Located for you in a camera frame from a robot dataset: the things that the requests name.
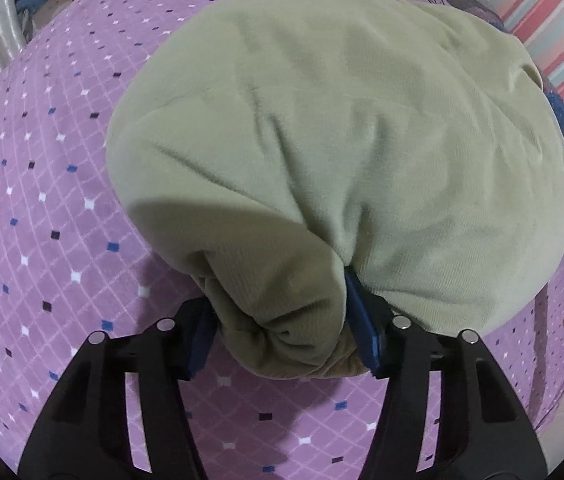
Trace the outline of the beige padded coat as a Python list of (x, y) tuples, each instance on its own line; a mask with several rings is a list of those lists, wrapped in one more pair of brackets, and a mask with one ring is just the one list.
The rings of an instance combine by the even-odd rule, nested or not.
[(452, 6), (212, 3), (134, 76), (106, 167), (263, 377), (363, 372), (347, 270), (434, 333), (488, 334), (564, 256), (564, 138), (540, 71)]

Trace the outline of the purple diamond-pattern bed sheet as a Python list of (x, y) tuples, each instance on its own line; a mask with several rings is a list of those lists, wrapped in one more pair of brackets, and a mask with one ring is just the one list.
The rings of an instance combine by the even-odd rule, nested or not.
[[(196, 295), (145, 246), (110, 187), (105, 132), (131, 78), (213, 0), (78, 0), (0, 77), (0, 457), (17, 466), (93, 330), (130, 335)], [(222, 347), (183, 386), (215, 479), (351, 479), (385, 386), (270, 382)]]

